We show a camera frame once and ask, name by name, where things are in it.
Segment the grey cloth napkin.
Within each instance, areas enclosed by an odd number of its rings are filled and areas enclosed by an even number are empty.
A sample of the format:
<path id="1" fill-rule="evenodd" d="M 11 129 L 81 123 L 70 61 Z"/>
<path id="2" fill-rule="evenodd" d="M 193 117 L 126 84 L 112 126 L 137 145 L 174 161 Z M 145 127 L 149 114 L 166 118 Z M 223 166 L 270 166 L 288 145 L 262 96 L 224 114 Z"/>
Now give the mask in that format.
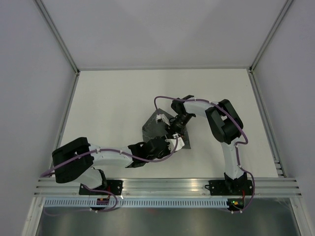
<path id="1" fill-rule="evenodd" d="M 155 117 L 157 114 L 165 114 L 167 118 L 169 119 L 169 122 L 171 121 L 172 118 L 174 118 L 174 116 L 158 108 L 142 126 L 142 137 L 143 137 L 143 141 L 145 142 L 155 137 L 166 136 L 168 138 L 171 138 L 174 134 L 176 134 L 176 132 L 173 132 L 172 130 L 170 130 L 169 126 L 166 125 L 165 123 L 163 122 L 156 123 Z M 183 138 L 183 141 L 185 143 L 185 146 L 183 148 L 191 149 L 187 128 L 186 128 L 185 134 L 179 134 L 179 135 Z"/>

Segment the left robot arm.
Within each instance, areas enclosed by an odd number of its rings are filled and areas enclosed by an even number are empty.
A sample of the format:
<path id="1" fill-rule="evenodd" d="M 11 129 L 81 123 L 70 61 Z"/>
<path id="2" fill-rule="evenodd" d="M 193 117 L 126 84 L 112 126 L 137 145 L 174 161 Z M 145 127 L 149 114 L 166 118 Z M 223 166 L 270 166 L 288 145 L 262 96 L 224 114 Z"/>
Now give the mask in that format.
<path id="1" fill-rule="evenodd" d="M 92 145 L 86 137 L 80 137 L 53 151 L 54 167 L 50 173 L 55 175 L 56 183 L 77 182 L 101 195 L 108 190 L 108 183 L 104 171 L 96 166 L 140 168 L 168 159 L 178 144 L 178 138 L 155 137 L 122 148 L 109 148 Z"/>

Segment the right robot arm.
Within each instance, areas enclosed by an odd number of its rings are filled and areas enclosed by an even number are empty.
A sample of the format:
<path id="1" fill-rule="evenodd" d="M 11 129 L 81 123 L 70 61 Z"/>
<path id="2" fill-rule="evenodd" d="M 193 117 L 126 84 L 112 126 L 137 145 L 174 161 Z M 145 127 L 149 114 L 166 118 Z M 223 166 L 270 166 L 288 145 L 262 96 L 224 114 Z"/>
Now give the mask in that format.
<path id="1" fill-rule="evenodd" d="M 180 132 L 192 117 L 205 117 L 214 138 L 221 144 L 225 170 L 224 180 L 210 181 L 207 188 L 211 195 L 241 196 L 254 193 L 253 181 L 248 179 L 249 172 L 241 167 L 238 145 L 248 144 L 243 131 L 243 123 L 231 102 L 209 102 L 188 95 L 172 101 L 171 108 L 177 113 L 171 122 L 171 129 Z"/>

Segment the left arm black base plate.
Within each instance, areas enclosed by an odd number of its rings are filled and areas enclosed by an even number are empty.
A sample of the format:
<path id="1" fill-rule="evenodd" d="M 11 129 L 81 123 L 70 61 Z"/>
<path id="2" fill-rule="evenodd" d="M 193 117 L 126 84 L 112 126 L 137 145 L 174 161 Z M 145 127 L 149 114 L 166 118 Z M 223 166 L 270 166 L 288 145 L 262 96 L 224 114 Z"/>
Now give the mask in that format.
<path id="1" fill-rule="evenodd" d="M 88 190 L 83 186 L 83 184 L 80 184 L 79 188 L 79 195 L 82 196 L 88 196 L 88 195 L 103 195 L 107 196 L 108 193 L 105 193 L 104 191 L 111 192 L 114 195 L 121 195 L 123 189 L 123 181 L 122 180 L 107 180 L 107 185 L 101 185 L 97 188 L 95 188 L 93 191 Z"/>

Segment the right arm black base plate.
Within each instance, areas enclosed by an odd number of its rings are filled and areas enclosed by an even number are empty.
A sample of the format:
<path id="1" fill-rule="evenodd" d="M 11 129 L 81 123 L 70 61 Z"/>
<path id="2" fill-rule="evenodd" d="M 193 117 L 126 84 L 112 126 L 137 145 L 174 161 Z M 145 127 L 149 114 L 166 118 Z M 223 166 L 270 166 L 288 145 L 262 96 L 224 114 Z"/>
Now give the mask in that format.
<path id="1" fill-rule="evenodd" d="M 226 180 L 210 180 L 204 188 L 211 196 L 251 196 L 253 194 L 253 183 L 246 180 L 243 183 L 228 183 Z"/>

